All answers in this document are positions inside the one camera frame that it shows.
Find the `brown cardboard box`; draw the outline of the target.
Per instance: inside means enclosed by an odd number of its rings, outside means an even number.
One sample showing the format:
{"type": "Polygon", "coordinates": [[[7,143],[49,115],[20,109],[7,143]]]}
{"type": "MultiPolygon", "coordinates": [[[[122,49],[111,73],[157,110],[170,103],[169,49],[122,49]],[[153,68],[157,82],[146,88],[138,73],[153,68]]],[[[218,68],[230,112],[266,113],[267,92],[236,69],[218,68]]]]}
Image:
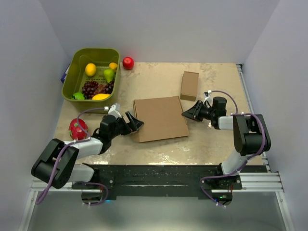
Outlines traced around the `brown cardboard box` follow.
{"type": "Polygon", "coordinates": [[[189,136],[186,119],[178,96],[133,101],[135,117],[144,122],[132,135],[136,142],[159,141],[189,136]]]}

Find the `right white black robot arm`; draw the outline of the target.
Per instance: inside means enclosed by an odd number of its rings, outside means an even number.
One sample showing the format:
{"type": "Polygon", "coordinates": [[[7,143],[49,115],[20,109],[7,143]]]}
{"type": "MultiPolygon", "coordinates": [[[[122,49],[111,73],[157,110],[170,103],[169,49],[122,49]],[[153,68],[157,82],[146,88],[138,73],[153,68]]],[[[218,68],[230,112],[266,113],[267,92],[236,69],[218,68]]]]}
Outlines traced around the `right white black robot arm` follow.
{"type": "Polygon", "coordinates": [[[215,176],[204,177],[205,180],[215,179],[214,183],[220,189],[226,189],[231,184],[231,177],[237,176],[252,158],[271,147],[263,115],[242,113],[227,116],[226,104],[224,97],[214,97],[212,103],[198,100],[181,114],[197,122],[209,120],[215,129],[233,131],[234,151],[220,164],[215,176]]]}

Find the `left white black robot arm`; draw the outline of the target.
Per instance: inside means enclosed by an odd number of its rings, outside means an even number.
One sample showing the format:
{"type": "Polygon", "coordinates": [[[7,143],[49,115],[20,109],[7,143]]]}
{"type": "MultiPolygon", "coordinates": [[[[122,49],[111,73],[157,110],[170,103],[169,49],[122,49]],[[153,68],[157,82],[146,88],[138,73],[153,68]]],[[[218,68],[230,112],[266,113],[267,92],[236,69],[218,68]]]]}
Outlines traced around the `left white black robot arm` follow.
{"type": "Polygon", "coordinates": [[[69,182],[78,157],[103,154],[110,148],[112,139],[139,131],[144,125],[130,112],[126,116],[128,122],[122,116],[103,116],[100,126],[85,140],[52,139],[32,166],[31,175],[56,189],[62,188],[69,182]]]}

